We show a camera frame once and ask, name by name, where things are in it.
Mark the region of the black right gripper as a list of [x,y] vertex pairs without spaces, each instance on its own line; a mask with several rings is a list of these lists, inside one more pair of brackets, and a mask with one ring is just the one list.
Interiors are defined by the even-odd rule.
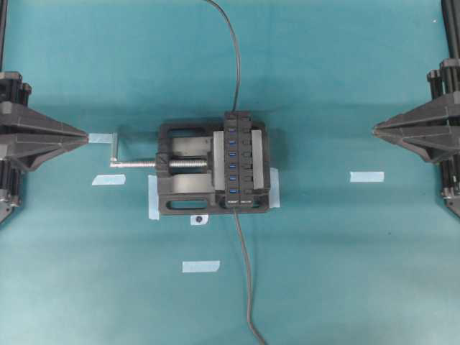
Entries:
[[424,162],[438,164],[441,195],[446,207],[459,217],[459,137],[452,134],[404,136],[385,129],[432,127],[435,121],[459,118],[459,59],[445,59],[427,74],[432,101],[391,117],[373,128],[374,136],[416,153]]

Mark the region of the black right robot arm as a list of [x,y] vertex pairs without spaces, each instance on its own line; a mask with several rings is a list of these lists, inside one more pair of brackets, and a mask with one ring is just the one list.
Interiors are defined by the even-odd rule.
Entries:
[[442,1],[449,57],[427,74],[431,100],[374,126],[375,137],[440,167],[441,196],[459,215],[459,2]]

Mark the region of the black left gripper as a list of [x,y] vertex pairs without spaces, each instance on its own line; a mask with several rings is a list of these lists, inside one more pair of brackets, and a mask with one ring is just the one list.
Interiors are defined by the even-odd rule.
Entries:
[[64,136],[1,136],[2,216],[10,216],[21,205],[21,171],[35,171],[44,162],[88,143],[86,132],[28,108],[30,94],[31,86],[22,82],[20,73],[1,73],[1,125]]

